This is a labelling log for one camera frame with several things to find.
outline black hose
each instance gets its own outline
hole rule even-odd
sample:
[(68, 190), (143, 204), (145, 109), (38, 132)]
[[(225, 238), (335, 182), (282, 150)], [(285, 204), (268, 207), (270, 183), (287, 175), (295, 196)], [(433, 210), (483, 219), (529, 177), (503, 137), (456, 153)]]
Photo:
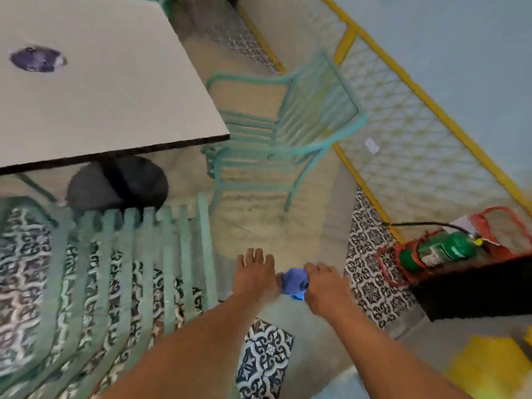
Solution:
[(462, 228), (460, 226), (456, 226), (454, 224), (448, 224), (446, 222), (437, 222), (437, 221), (420, 221), (420, 222), (395, 222), (395, 223), (389, 223), (389, 222), (383, 222), (385, 226), (392, 226), (392, 227), (409, 227), (409, 226), (440, 226), (440, 227), (449, 227), (454, 228), (456, 230), (462, 231), (464, 234), (471, 234), (467, 229)]

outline green gas cylinder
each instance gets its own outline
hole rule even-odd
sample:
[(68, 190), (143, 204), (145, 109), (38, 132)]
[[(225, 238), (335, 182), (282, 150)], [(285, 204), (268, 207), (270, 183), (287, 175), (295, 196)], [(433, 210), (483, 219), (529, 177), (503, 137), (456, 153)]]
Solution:
[[(441, 231), (418, 245), (419, 260), (427, 268), (433, 268), (446, 262), (461, 262), (477, 255), (477, 239), (463, 232), (448, 234)], [(410, 272), (423, 270), (412, 257), (412, 249), (405, 248), (399, 253), (399, 262)]]

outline yellow railing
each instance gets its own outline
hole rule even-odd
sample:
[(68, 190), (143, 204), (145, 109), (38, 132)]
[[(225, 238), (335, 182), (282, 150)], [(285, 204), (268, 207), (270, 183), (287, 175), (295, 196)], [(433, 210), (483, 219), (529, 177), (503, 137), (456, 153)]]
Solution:
[[(502, 185), (502, 187), (507, 191), (508, 198), (510, 196), (524, 209), (523, 213), (528, 212), (530, 216), (532, 216), (532, 205), (530, 202), (528, 202), (522, 192), (519, 190), (519, 188), (516, 186), (516, 184), (482, 151), (482, 149), (465, 134), (465, 132), (462, 130), (462, 128), (454, 121), (452, 120), (448, 114), (446, 114), (441, 107), (439, 107), (434, 100), (432, 100), (427, 93), (425, 93), (422, 88), (417, 85), (410, 76), (402, 69), (401, 66), (399, 66), (395, 60), (393, 60), (382, 48), (376, 44), (375, 40), (372, 39), (369, 34), (361, 27), (359, 26), (353, 19), (349, 17), (348, 14), (346, 14), (341, 8), (339, 8), (332, 0), (321, 0), (324, 4), (326, 4), (331, 11), (333, 11), (339, 18), (341, 22), (344, 22), (346, 24), (346, 30), (345, 33), (340, 40), (336, 53), (334, 55), (335, 63), (339, 66), (342, 66), (343, 62), (349, 63), (346, 59), (348, 57), (348, 54), (355, 52), (354, 50), (354, 44), (355, 41), (358, 44), (359, 42), (364, 42), (364, 47), (369, 47), (371, 49), (372, 53), (375, 53), (388, 67), (391, 71), (395, 72), (400, 81), (402, 81), (406, 86), (412, 91), (413, 94), (416, 95), (416, 97), (422, 101), (422, 103), (430, 110), (431, 114), (434, 114), (438, 121), (441, 121), (441, 123), (449, 129), (449, 131), (454, 134), (456, 139), (458, 139), (464, 147), (469, 150), (470, 154), (474, 156), (478, 162), (489, 171), (489, 173), (493, 176), (492, 179), (494, 184), (497, 185), (497, 182)], [(256, 35), (259, 43), (263, 48), (267, 51), (270, 58), (274, 61), (276, 67), (279, 69), (280, 72), (283, 72), (283, 66), (279, 62), (279, 60), (276, 58), (275, 54), (272, 52), (272, 50), (268, 47), (268, 44), (262, 37), (259, 31), (255, 28), (253, 23), (250, 21), (247, 13), (243, 10), (243, 8), (240, 8), (239, 12), (243, 16), (246, 23), (249, 25), (250, 29), (254, 32)], [(385, 210), (383, 209), (382, 205), (380, 205), (379, 201), (376, 198), (376, 195), (371, 192), (370, 188), (367, 186), (367, 182), (364, 181), (363, 177), (359, 174), (359, 172), (355, 169), (355, 166), (351, 162), (351, 160), (346, 155), (346, 152), (340, 147), (339, 145), (334, 146), (336, 152), (338, 153), (339, 157), (342, 159), (346, 167), (349, 169), (350, 173), (355, 178), (356, 182), (361, 186), (364, 193), (368, 197), (369, 201), (373, 204), (373, 206), (376, 208), (376, 210), (379, 212), (379, 214), (382, 216), (384, 221), (389, 221), (389, 216), (386, 214)], [(448, 162), (450, 160), (449, 157), (445, 157), (445, 162)], [(477, 181), (478, 179), (475, 179), (475, 177), (472, 177), (472, 181)], [(469, 185), (469, 179), (460, 179), (460, 181), (463, 184)], [(494, 193), (494, 197), (491, 200), (487, 200), (489, 202), (491, 201), (497, 201), (497, 199), (502, 196), (502, 192), (498, 191)], [(460, 208), (456, 210), (451, 210), (452, 213), (450, 216), (454, 215), (454, 213), (461, 213), (462, 211), (467, 212), (468, 210), (471, 210), (471, 205), (464, 204), (465, 208)], [(394, 237), (399, 241), (404, 241), (406, 238), (404, 238), (399, 232), (397, 232), (396, 229), (390, 229)]]

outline green fire extinguisher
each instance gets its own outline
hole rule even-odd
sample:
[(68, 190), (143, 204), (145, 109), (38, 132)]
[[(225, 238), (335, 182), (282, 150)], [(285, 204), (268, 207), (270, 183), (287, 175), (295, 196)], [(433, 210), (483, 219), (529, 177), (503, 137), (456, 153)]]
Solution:
[[(427, 268), (433, 268), (448, 262), (461, 262), (474, 258), (479, 247), (482, 246), (484, 238), (469, 233), (462, 227), (453, 224), (438, 222), (404, 222), (388, 224), (390, 226), (419, 226), (419, 225), (439, 225), (457, 229), (459, 232), (448, 233), (441, 230), (435, 235), (420, 241), (416, 248), (416, 253)], [(399, 262), (402, 267), (409, 272), (420, 272), (423, 267), (416, 260), (412, 248), (408, 245), (399, 252)]]

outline hand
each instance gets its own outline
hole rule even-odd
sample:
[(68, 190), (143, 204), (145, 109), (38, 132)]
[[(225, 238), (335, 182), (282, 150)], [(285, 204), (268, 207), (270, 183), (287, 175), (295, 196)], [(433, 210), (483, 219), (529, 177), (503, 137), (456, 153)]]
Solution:
[(331, 323), (336, 317), (346, 315), (346, 311), (360, 310), (353, 302), (349, 278), (340, 277), (336, 268), (319, 262), (317, 266), (307, 263), (305, 270), (309, 275), (305, 302), (314, 315)]
[(266, 263), (262, 249), (248, 248), (246, 259), (238, 255), (233, 295), (254, 295), (261, 304), (271, 303), (281, 294), (281, 277), (275, 274), (275, 260), (266, 255)]

